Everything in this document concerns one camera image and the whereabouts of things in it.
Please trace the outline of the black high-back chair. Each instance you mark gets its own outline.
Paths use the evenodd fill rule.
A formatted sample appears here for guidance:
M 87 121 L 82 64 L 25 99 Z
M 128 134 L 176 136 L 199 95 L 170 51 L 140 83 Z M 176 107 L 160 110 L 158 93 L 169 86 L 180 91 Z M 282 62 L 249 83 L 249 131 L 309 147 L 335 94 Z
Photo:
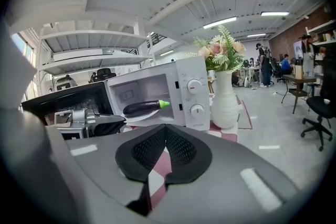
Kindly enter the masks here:
M 96 74 L 92 77 L 92 82 L 104 81 L 116 76 L 116 73 L 111 72 L 110 68 L 102 68 L 97 70 Z

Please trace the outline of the wall display screen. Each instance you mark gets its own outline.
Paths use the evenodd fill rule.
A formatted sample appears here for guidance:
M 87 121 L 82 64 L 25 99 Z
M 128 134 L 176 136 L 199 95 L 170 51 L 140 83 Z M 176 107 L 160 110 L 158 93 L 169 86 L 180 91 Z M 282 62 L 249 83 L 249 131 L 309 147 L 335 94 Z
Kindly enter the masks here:
M 302 52 L 302 42 L 296 41 L 293 43 L 293 49 L 295 53 L 295 58 L 296 59 L 302 59 L 303 58 L 303 52 Z

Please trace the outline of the white metal shelving rack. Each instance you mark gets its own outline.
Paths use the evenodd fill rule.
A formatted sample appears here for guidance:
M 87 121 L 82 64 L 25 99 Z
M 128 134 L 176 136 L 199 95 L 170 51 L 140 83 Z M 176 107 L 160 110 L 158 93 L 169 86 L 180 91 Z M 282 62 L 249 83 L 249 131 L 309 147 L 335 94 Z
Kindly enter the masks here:
M 36 55 L 38 95 L 43 94 L 47 74 L 54 78 L 103 67 L 140 65 L 149 59 L 140 46 L 152 45 L 151 35 L 111 30 L 40 33 Z

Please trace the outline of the white shelf unit with goods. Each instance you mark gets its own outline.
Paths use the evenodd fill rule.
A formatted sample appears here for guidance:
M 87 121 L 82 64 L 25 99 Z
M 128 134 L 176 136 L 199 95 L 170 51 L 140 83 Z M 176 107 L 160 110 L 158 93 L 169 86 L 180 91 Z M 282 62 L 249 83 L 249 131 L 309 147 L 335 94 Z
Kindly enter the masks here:
M 336 46 L 336 19 L 318 25 L 314 28 L 306 27 L 306 32 L 312 37 L 315 49 L 314 75 L 318 79 L 323 78 L 322 61 L 327 47 Z

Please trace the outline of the pink and cream flower bouquet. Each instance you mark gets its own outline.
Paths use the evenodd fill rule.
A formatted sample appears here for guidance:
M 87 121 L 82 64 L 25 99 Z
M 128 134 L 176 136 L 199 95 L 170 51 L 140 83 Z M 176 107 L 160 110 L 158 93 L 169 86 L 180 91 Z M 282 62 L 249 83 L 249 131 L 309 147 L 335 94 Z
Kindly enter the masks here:
M 202 56 L 207 71 L 238 71 L 243 66 L 246 48 L 231 36 L 224 25 L 219 25 L 217 29 L 219 34 L 212 39 L 195 37 L 194 46 L 198 48 L 198 52 L 187 52 L 185 56 Z

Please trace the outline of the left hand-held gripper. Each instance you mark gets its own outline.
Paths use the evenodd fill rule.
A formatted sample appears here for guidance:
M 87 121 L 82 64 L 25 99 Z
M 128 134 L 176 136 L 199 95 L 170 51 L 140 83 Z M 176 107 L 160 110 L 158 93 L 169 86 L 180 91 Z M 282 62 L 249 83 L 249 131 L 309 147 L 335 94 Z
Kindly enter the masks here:
M 87 123 L 87 109 L 56 112 L 54 127 L 58 129 L 64 140 L 78 140 L 89 137 L 106 136 L 120 133 L 126 119 L 120 115 L 99 114 L 93 129 L 92 123 Z

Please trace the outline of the black metal staircase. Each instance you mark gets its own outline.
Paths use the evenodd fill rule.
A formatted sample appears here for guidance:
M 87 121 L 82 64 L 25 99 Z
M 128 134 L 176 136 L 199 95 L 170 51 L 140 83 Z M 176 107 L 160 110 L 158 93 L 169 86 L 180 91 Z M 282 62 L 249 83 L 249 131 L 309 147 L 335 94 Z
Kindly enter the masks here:
M 147 38 L 149 38 L 149 37 L 151 37 L 151 39 L 152 39 L 152 45 L 156 45 L 159 42 L 161 42 L 163 39 L 166 39 L 165 36 L 162 36 L 162 35 L 154 33 L 154 32 L 151 32 L 150 35 L 147 35 Z

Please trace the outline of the white microwave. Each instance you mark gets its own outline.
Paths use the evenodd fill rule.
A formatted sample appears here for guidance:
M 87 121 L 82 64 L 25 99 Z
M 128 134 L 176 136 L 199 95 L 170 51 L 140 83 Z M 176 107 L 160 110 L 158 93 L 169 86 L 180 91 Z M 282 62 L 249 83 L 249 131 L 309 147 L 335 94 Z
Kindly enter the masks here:
M 180 59 L 123 74 L 105 81 L 53 92 L 22 103 L 25 111 L 46 125 L 56 112 L 87 109 L 89 112 L 120 115 L 129 105 L 163 100 L 170 106 L 130 126 L 175 124 L 199 131 L 209 130 L 210 109 L 207 72 L 202 57 Z

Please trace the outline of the purple toy eggplant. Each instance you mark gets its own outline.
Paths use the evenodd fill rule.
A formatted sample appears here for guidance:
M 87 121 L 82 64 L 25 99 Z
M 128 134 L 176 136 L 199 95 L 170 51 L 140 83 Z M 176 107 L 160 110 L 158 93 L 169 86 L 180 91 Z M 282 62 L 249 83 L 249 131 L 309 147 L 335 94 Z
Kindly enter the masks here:
M 123 109 L 123 114 L 128 118 L 142 116 L 156 110 L 170 106 L 168 101 L 154 100 L 129 104 Z

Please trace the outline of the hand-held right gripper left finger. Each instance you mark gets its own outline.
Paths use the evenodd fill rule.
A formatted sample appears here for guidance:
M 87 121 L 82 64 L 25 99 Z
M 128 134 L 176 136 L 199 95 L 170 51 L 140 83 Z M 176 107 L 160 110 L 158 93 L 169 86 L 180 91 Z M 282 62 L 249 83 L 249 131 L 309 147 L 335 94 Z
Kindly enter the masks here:
M 150 177 L 165 147 L 163 133 L 141 138 L 127 155 L 146 172 L 145 182 L 129 180 L 116 163 L 119 146 L 144 134 L 147 128 L 125 127 L 122 133 L 68 141 L 67 145 L 85 174 L 106 194 L 129 209 L 146 216 L 152 209 Z

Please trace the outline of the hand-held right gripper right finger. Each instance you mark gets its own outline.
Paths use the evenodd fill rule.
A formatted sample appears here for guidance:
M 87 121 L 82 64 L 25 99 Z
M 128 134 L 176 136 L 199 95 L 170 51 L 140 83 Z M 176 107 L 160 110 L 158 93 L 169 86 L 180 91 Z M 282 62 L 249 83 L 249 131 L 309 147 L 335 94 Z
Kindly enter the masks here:
M 172 171 L 153 209 L 159 224 L 260 224 L 274 221 L 298 192 L 278 168 L 246 147 L 168 125 Z

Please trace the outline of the white ribbed vase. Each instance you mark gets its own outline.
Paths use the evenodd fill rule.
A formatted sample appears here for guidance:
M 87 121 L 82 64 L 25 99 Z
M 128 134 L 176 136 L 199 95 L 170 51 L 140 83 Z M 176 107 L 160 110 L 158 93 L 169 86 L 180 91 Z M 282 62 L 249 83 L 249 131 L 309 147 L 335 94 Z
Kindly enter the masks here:
M 239 116 L 238 102 L 232 87 L 232 73 L 216 72 L 216 78 L 216 90 L 211 106 L 212 121 L 221 129 L 229 129 L 236 124 Z

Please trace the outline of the black office chair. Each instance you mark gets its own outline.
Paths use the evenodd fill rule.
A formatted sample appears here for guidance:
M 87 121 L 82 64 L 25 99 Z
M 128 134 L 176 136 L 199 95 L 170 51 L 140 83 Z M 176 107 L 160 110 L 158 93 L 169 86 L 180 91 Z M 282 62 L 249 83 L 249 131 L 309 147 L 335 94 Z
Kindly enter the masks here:
M 306 103 L 310 110 L 318 115 L 317 122 L 303 118 L 302 123 L 309 123 L 311 127 L 305 129 L 300 134 L 304 137 L 306 133 L 317 131 L 320 138 L 319 151 L 324 150 L 323 133 L 329 135 L 329 141 L 332 141 L 333 134 L 323 126 L 323 119 L 336 118 L 336 58 L 325 56 L 323 59 L 323 83 L 319 96 L 309 97 Z

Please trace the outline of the dark folding table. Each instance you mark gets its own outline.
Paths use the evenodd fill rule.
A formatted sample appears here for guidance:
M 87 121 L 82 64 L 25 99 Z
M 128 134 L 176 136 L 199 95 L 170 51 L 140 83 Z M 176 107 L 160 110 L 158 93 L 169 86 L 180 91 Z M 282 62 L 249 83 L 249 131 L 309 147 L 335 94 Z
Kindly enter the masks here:
M 292 113 L 294 114 L 295 110 L 296 110 L 298 99 L 301 98 L 301 97 L 307 97 L 308 96 L 307 91 L 304 91 L 301 88 L 301 85 L 304 85 L 305 83 L 306 84 L 315 83 L 317 81 L 317 79 L 313 78 L 313 77 L 309 77 L 309 76 L 303 76 L 302 78 L 297 78 L 293 74 L 283 75 L 282 78 L 284 79 L 284 81 L 286 83 L 286 92 L 285 92 L 285 95 L 283 96 L 283 99 L 282 99 L 281 102 L 283 103 L 286 95 L 288 95 L 288 94 L 293 95 L 295 97 L 295 102 L 294 102 L 294 105 L 293 105 Z M 296 87 L 295 88 L 290 88 L 288 86 L 288 82 L 294 82 L 296 84 Z

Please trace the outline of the pink checkered tablecloth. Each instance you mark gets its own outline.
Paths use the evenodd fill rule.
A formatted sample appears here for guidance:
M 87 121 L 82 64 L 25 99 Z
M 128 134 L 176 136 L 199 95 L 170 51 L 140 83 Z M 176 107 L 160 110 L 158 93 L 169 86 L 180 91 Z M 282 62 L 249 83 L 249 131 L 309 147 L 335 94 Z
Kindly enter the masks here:
M 211 129 L 202 133 L 202 136 L 213 136 L 222 140 L 237 143 L 237 123 L 233 127 L 234 133 L 224 132 L 220 128 L 211 124 Z M 149 194 L 151 199 L 151 207 L 154 209 L 166 194 L 166 176 L 172 172 L 170 154 L 167 148 L 159 157 L 157 163 L 149 173 Z

